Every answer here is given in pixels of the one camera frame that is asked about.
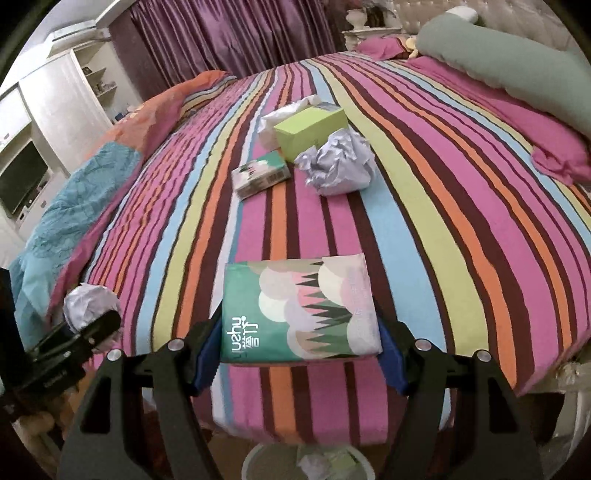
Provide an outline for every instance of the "lime green box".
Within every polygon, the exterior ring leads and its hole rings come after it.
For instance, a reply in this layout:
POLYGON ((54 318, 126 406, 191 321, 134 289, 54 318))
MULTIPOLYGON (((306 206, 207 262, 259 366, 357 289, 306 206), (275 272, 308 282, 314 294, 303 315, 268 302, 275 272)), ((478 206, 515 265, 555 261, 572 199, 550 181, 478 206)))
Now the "lime green box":
POLYGON ((330 134, 348 126, 342 108, 325 110, 311 106, 276 125, 275 132, 283 157, 293 162, 303 151, 313 145, 320 148, 330 134))

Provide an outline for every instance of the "silver screw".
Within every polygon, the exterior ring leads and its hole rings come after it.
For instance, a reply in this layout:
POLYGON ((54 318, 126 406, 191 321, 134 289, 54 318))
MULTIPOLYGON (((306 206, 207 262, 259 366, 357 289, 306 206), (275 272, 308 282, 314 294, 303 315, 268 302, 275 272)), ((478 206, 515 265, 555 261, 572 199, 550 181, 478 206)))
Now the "silver screw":
POLYGON ((414 342, 414 346, 422 352, 428 352, 432 347, 431 342, 429 340, 425 340, 424 338, 419 338, 419 340, 414 342))
POLYGON ((121 358, 121 355, 123 355, 123 352, 118 348, 115 348, 111 350, 109 353, 107 353, 107 360, 114 362, 116 360, 119 360, 119 358, 121 358))
POLYGON ((478 350, 476 356, 481 362, 490 362, 492 360, 492 356, 486 350, 478 350))
POLYGON ((180 338, 175 338, 169 341, 168 343, 168 350, 171 352, 178 352, 182 350, 184 347, 184 341, 180 338))

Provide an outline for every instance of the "striped bedsheet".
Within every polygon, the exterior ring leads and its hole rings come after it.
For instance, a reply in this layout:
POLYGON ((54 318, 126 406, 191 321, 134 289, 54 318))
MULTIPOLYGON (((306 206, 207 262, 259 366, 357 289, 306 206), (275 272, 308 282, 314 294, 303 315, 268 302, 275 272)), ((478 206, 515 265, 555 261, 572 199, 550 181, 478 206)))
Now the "striped bedsheet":
MULTIPOLYGON (((339 53, 282 66, 227 87, 162 145, 85 280, 117 293, 123 347, 146 353, 209 317, 227 262, 364 252, 386 315, 449 352, 489 349, 524 392, 591 332, 589 199, 538 173, 531 150, 401 63, 339 53), (229 173, 265 153, 259 118, 312 93, 345 109, 380 175, 362 192, 325 198, 296 170, 240 202, 229 173)), ((404 399, 375 359, 221 365, 196 408, 256 440, 363 444, 395 433, 404 399)))

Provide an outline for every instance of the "television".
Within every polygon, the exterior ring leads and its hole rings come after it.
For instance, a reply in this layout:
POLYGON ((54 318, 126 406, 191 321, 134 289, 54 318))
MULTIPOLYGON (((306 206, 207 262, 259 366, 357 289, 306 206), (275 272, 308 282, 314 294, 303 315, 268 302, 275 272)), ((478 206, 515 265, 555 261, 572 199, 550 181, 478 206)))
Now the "television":
POLYGON ((47 164, 32 141, 0 173, 0 203, 13 216, 37 188, 47 172, 47 164))

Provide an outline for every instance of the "headboard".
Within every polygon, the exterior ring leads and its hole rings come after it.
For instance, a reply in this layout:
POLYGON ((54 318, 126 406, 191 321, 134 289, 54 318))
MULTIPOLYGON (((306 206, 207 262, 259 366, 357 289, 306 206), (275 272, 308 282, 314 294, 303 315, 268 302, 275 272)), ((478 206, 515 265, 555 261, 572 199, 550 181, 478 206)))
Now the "headboard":
POLYGON ((566 27, 543 0, 394 0, 394 9, 407 33, 451 7, 467 5, 494 30, 530 38, 558 50, 578 50, 566 27))

